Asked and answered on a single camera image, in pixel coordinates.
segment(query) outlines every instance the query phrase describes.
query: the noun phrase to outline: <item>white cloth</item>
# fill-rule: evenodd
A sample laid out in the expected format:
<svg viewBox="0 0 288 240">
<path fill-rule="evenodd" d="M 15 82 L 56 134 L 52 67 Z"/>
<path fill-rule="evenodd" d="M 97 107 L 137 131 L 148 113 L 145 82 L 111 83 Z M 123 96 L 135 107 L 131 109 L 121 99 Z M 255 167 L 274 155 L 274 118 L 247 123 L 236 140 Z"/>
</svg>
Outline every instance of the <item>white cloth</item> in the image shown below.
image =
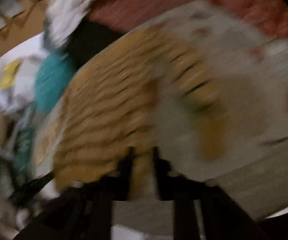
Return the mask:
<svg viewBox="0 0 288 240">
<path fill-rule="evenodd" d="M 63 45 L 67 37 L 77 28 L 92 1 L 50 0 L 46 14 L 51 22 L 50 38 L 56 48 Z"/>
</svg>

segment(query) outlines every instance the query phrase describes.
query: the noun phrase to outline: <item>red fabric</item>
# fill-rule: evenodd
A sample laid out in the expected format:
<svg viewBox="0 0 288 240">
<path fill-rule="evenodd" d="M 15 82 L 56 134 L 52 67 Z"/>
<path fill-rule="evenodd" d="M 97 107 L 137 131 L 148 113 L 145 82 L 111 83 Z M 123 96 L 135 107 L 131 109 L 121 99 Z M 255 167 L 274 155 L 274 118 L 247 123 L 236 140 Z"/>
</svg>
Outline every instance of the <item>red fabric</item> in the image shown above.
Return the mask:
<svg viewBox="0 0 288 240">
<path fill-rule="evenodd" d="M 98 0 L 90 20 L 127 32 L 163 12 L 194 0 Z M 288 38 L 288 7 L 283 0 L 208 0 L 256 25 L 267 35 Z"/>
</svg>

